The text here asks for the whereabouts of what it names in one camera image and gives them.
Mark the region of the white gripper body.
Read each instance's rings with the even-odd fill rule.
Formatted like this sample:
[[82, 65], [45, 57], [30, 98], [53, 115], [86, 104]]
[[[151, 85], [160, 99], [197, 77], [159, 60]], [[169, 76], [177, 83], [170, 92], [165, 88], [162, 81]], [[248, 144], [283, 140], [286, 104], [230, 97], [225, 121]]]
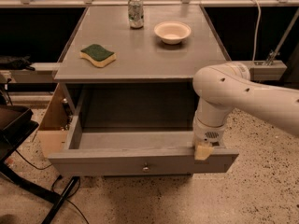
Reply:
[[195, 144], [208, 147], [222, 147], [226, 126], [209, 127], [198, 119], [193, 120], [193, 140]]

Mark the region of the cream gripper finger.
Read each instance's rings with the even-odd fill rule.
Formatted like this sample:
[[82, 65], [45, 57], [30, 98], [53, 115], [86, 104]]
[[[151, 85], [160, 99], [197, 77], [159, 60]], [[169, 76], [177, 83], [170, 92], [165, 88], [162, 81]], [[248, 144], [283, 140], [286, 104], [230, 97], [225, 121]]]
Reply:
[[194, 147], [194, 158], [197, 161], [205, 161], [214, 150], [214, 147], [209, 142], [197, 142]]

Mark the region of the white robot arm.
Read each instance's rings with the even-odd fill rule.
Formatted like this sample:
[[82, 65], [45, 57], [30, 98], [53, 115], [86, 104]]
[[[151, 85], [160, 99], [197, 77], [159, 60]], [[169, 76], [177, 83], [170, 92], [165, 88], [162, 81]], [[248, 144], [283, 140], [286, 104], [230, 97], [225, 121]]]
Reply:
[[210, 65], [197, 71], [192, 86], [199, 96], [193, 118], [194, 158], [204, 161], [220, 142], [234, 109], [299, 136], [299, 90], [252, 82], [239, 62]]

